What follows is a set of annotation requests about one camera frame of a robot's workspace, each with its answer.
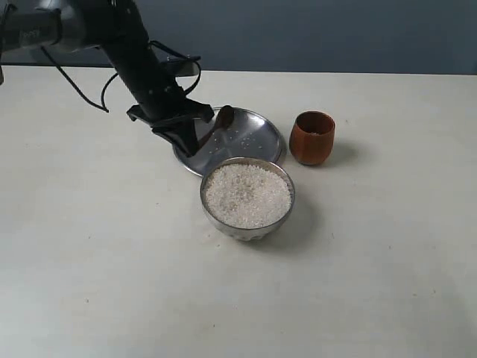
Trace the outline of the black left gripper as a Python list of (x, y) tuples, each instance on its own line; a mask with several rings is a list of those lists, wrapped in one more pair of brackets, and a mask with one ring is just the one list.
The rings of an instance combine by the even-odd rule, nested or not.
[(136, 99), (141, 120), (187, 157), (198, 152), (194, 119), (209, 123), (209, 104), (187, 98), (186, 91), (159, 62), (149, 45), (148, 33), (133, 1), (94, 1), (92, 15), (97, 25), (87, 25), (89, 34), (104, 51), (119, 77)]

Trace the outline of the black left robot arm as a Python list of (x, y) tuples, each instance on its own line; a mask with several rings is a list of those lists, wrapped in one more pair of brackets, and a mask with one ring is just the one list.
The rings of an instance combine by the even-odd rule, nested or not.
[(45, 51), (49, 46), (67, 52), (101, 49), (136, 99), (127, 112), (130, 119), (144, 122), (187, 157), (199, 152), (203, 144), (195, 121), (210, 122), (214, 111), (187, 97), (193, 88), (179, 86), (177, 73), (158, 60), (154, 49), (181, 64), (197, 65), (199, 59), (150, 39), (134, 1), (35, 1), (26, 13), (7, 2), (1, 15), (1, 52)]

